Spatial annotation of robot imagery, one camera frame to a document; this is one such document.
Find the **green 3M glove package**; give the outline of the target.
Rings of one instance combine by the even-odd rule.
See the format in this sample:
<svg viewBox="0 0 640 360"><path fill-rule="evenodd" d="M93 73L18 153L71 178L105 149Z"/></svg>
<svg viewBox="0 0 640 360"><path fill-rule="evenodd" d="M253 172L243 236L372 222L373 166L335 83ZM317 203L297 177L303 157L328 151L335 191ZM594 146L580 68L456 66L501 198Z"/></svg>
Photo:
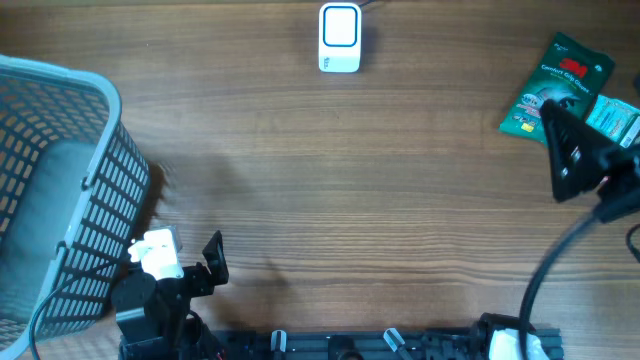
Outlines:
<svg viewBox="0 0 640 360"><path fill-rule="evenodd" d="M515 97L499 130L545 143L541 120L543 103L552 100L582 118L614 68L615 61L609 55L592 50L564 33L556 33Z"/></svg>

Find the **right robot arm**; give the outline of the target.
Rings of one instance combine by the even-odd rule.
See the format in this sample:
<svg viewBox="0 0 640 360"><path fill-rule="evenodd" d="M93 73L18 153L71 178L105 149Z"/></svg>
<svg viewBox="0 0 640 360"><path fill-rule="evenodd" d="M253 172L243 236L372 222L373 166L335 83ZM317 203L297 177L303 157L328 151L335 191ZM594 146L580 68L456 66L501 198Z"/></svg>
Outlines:
<svg viewBox="0 0 640 360"><path fill-rule="evenodd" d="M533 272L518 316L507 320L489 341L487 359L544 359L530 318L537 294L556 261L596 224L611 223L639 211L639 147L625 148L601 134L554 100L540 108L548 146L552 194L564 202L595 190L599 198L589 212L549 248Z"/></svg>

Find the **grey plastic mesh basket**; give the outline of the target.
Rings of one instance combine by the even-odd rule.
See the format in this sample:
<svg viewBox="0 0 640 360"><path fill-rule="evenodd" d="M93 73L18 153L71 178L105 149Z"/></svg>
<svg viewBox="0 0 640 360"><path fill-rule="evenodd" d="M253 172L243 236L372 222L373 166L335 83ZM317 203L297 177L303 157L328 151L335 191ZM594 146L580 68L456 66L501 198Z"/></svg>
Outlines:
<svg viewBox="0 0 640 360"><path fill-rule="evenodd" d="M106 311L150 186L105 77L1 60L1 355Z"/></svg>

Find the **white wipes packet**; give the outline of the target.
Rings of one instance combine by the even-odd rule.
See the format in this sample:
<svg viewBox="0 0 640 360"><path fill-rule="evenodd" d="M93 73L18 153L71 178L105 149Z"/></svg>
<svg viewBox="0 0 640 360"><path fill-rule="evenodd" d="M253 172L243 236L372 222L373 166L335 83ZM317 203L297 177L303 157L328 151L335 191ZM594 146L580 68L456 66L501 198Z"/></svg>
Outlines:
<svg viewBox="0 0 640 360"><path fill-rule="evenodd" d="M624 148L639 144L639 109L619 99L599 95L586 123Z"/></svg>

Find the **white barcode scanner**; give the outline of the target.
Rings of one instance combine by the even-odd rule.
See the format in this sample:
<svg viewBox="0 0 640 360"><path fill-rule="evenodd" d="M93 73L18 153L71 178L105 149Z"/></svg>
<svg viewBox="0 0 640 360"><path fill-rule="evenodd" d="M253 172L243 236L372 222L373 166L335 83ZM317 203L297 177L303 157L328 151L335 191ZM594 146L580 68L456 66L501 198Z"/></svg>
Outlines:
<svg viewBox="0 0 640 360"><path fill-rule="evenodd" d="M351 2L325 3L318 13L318 68L355 73L360 68L362 11Z"/></svg>

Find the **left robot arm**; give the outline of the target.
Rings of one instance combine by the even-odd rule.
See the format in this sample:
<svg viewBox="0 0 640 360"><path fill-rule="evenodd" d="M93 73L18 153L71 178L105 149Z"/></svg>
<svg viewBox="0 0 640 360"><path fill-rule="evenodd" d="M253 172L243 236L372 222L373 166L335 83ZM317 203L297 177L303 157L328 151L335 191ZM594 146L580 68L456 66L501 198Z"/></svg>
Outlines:
<svg viewBox="0 0 640 360"><path fill-rule="evenodd" d="M128 249L141 266L120 281L111 294L122 333L120 359L225 359L227 351L191 300L210 296L225 285L229 271L222 234L217 231L202 255L204 263L182 266L182 245L173 226L150 230Z"/></svg>

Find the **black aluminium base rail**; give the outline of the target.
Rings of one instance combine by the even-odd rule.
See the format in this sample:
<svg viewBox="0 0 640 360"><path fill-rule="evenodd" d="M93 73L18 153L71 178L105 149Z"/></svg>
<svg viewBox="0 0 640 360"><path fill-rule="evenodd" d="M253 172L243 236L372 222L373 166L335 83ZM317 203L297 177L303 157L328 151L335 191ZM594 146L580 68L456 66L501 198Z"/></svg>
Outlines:
<svg viewBox="0 0 640 360"><path fill-rule="evenodd" d="M214 331L213 343L170 350L158 340L122 341L120 359L520 359L515 329L294 333Z"/></svg>

